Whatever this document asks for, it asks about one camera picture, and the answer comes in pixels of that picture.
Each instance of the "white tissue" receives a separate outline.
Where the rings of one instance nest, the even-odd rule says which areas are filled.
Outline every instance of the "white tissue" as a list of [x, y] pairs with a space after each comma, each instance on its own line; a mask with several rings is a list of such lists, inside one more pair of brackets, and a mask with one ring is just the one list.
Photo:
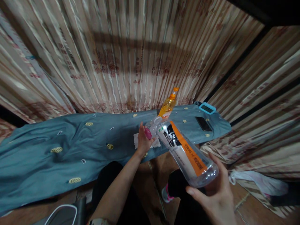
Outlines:
[[[133, 135], [133, 139], [134, 139], [134, 147], [135, 149], [138, 148], [138, 133]], [[160, 147], [160, 142], [158, 137], [155, 138], [155, 141], [152, 143], [151, 148], [157, 148]]]
[[236, 179], [254, 181], [263, 196], [281, 196], [288, 193], [288, 184], [255, 171], [232, 171], [229, 181], [235, 185]]

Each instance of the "black pants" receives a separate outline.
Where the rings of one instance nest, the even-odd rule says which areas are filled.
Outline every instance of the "black pants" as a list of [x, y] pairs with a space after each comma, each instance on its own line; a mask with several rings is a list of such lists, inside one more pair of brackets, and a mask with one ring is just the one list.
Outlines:
[[[92, 195], [92, 210], [95, 211], [102, 196], [123, 169], [118, 162], [111, 162], [99, 173]], [[186, 193], [185, 187], [188, 186], [180, 170], [172, 172], [169, 176], [169, 194], [181, 199], [177, 211], [175, 224], [211, 224], [202, 206]], [[142, 204], [133, 187], [124, 205], [117, 224], [150, 224], [149, 218], [142, 207]]]

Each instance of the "smartphone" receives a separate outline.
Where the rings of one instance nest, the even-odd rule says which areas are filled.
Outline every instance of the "smartphone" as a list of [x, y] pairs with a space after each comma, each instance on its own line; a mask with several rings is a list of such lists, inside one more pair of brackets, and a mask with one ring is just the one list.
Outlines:
[[210, 126], [208, 125], [208, 123], [205, 121], [205, 119], [203, 117], [196, 117], [196, 119], [203, 131], [212, 132], [212, 129], [210, 128]]

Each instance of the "right hand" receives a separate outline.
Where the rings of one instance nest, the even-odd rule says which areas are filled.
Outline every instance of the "right hand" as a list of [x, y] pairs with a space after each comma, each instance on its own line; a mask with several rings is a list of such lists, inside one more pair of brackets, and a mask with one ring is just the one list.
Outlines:
[[209, 157], [219, 167], [219, 175], [205, 186], [207, 195], [190, 186], [186, 187], [186, 191], [202, 205], [212, 224], [235, 225], [233, 194], [229, 185], [228, 171], [216, 156], [209, 153]]

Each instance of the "left hand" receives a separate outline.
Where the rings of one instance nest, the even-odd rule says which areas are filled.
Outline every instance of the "left hand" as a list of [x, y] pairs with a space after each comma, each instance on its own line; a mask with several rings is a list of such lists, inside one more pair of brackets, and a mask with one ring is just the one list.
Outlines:
[[140, 123], [140, 129], [138, 130], [138, 145], [136, 154], [138, 154], [141, 158], [149, 151], [152, 143], [155, 141], [155, 137], [149, 140], [144, 132], [143, 121]]

